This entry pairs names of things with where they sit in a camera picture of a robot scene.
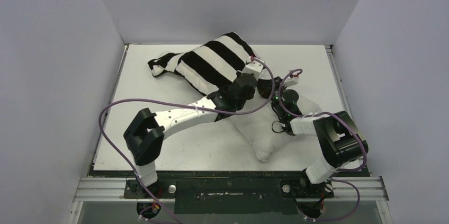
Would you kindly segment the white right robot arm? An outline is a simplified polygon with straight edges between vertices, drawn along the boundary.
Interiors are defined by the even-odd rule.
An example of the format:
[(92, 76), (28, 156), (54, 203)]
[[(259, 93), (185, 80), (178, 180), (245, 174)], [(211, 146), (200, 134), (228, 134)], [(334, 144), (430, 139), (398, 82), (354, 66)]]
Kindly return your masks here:
[(317, 137), (321, 153), (303, 171), (305, 178), (299, 183), (304, 195), (313, 196), (320, 191), (320, 183), (328, 181), (348, 163), (365, 157), (368, 145), (347, 112), (305, 114), (299, 107), (299, 93), (281, 85), (281, 82), (279, 77), (260, 79), (257, 90), (262, 98), (270, 100), (281, 132), (291, 136)]

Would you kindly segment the white pillow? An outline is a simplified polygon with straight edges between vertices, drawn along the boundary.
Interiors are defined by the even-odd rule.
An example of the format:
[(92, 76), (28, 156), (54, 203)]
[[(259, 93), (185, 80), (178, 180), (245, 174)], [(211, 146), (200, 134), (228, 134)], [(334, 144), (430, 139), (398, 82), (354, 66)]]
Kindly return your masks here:
[(231, 123), (249, 143), (255, 158), (264, 164), (289, 162), (301, 159), (297, 154), (315, 153), (318, 148), (316, 137), (309, 135), (291, 136), (283, 131), (283, 123), (270, 104), (255, 113), (234, 115)]

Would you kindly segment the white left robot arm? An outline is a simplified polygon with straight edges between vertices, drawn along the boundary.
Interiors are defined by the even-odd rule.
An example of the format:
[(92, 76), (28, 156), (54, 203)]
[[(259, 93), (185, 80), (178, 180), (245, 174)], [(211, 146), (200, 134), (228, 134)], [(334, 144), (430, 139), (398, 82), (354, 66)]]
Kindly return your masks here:
[(165, 139), (196, 125), (235, 115), (254, 97), (256, 83), (253, 74), (242, 73), (230, 85), (184, 108), (161, 112), (151, 112), (148, 108), (140, 110), (123, 134), (141, 179), (138, 191), (147, 198), (158, 192), (155, 160)]

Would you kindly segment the black white striped pillowcase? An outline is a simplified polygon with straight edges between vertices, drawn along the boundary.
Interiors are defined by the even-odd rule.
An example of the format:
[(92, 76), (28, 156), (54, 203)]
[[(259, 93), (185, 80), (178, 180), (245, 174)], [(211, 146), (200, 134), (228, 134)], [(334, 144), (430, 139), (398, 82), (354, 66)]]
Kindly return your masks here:
[(148, 66), (153, 77), (173, 73), (207, 96), (231, 84), (249, 57), (258, 55), (237, 33), (229, 32), (190, 51), (164, 52)]

